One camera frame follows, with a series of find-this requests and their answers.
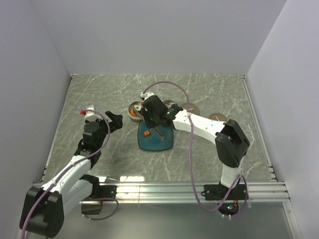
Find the sushi roll green centre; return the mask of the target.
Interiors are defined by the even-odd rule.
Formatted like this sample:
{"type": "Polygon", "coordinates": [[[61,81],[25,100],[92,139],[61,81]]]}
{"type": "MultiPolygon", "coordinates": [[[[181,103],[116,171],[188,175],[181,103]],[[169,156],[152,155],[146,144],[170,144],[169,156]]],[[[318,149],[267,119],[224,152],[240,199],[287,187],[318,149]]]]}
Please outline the sushi roll green centre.
{"type": "Polygon", "coordinates": [[[140,112],[142,110],[142,106],[141,105],[134,105],[134,109],[138,112],[140,112]]]}

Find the orange egg tart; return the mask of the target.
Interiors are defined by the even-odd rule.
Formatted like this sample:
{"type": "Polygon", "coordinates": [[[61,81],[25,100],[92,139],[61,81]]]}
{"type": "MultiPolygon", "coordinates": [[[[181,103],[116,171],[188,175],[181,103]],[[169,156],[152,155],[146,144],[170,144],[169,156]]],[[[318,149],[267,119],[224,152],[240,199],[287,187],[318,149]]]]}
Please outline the orange egg tart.
{"type": "Polygon", "coordinates": [[[137,117],[137,114],[135,113],[135,111],[133,109],[130,110],[130,114],[133,116],[133,117],[137,117]]]}

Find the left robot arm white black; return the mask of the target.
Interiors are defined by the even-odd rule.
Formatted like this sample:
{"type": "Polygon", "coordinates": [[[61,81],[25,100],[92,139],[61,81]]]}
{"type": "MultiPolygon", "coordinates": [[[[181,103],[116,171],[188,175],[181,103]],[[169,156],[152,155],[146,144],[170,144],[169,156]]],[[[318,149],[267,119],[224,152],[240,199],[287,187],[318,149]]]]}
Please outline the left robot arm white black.
{"type": "Polygon", "coordinates": [[[110,111],[101,114],[89,107],[80,112],[85,125],[82,139],[69,163],[41,187],[31,187],[25,196],[19,228],[20,238],[31,232],[46,238],[55,237],[65,216],[81,201],[119,202],[116,189],[104,193],[98,177],[88,175],[101,156],[110,134],[123,127],[123,116],[110,111]]]}

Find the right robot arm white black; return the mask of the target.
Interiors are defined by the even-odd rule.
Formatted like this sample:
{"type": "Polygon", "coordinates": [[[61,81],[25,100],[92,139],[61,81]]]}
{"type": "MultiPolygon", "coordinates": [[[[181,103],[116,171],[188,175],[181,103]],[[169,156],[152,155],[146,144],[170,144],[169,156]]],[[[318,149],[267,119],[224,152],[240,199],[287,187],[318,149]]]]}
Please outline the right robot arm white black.
{"type": "Polygon", "coordinates": [[[242,167],[242,159],[247,154],[250,142],[235,120],[216,121],[187,112],[186,109],[173,105],[167,108],[160,98],[153,93],[142,93],[142,116],[147,127],[162,126],[193,132],[214,143],[217,155],[223,164],[220,179],[220,195],[231,199],[237,193],[236,184],[242,167]]]}

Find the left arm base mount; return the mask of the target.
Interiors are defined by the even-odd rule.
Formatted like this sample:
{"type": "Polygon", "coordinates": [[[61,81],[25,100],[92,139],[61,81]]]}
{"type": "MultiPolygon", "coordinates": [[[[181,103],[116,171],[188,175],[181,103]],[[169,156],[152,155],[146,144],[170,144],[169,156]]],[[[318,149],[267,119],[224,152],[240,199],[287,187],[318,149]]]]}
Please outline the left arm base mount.
{"type": "Polygon", "coordinates": [[[115,202],[115,209],[107,216],[102,218],[92,218],[90,214],[82,213],[82,217],[91,220],[91,221],[102,221],[113,216],[119,208],[119,202],[116,199],[117,186],[116,185],[101,185],[98,177],[85,174],[80,178],[86,182],[89,182],[92,185],[92,190],[89,196],[85,201],[98,201],[99,206],[102,208],[104,202],[115,202]]]}

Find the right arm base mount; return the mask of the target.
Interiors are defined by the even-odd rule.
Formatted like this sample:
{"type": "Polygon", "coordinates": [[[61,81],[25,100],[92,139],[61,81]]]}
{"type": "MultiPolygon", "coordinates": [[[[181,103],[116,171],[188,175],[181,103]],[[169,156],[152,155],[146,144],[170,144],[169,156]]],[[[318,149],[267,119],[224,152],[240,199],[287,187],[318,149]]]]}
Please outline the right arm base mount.
{"type": "MultiPolygon", "coordinates": [[[[228,188],[223,186],[221,183],[218,185],[206,184],[204,185],[204,191],[201,192],[201,195],[206,201],[221,201],[227,191],[228,188]]],[[[218,211],[223,216],[232,217],[241,211],[239,201],[243,200],[243,206],[246,206],[248,199],[249,194],[246,185],[237,182],[218,211]]]]}

